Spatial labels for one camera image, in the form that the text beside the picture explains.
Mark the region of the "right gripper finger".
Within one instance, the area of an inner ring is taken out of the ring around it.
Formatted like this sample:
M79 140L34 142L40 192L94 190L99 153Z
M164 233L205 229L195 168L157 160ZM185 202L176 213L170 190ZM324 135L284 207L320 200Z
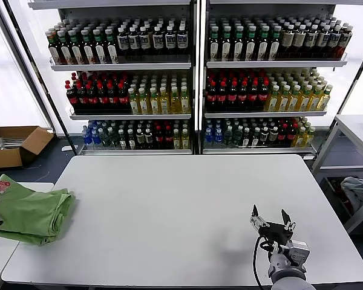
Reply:
M284 209L281 210L281 215L283 218L284 229L292 233L296 226L296 223L292 222L289 214Z
M250 216L250 223L256 231L266 226L266 221L259 215L257 206L254 204Z

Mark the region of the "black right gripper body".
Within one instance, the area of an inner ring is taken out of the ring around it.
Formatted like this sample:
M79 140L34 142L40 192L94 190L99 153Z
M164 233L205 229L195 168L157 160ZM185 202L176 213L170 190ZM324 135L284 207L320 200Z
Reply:
M274 222L266 222L258 229L260 236L266 237L268 240L273 240L277 243L287 243L292 238L292 232L285 229L283 224Z

